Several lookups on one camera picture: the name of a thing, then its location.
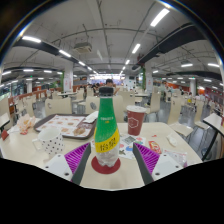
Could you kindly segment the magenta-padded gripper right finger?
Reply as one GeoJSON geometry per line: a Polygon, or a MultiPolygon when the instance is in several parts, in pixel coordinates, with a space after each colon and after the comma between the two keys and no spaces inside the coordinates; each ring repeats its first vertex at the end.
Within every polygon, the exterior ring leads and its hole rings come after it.
{"type": "Polygon", "coordinates": [[[138,143],[133,144],[133,154],[145,185],[182,169],[167,153],[158,154],[138,143]]]}

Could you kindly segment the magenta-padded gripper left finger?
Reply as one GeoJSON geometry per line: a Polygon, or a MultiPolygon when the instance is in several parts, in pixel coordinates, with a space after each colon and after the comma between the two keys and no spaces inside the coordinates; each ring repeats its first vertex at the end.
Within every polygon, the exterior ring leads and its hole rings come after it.
{"type": "Polygon", "coordinates": [[[55,155],[45,164],[44,170],[79,185],[90,154],[91,144],[86,143],[65,155],[55,155]]]}

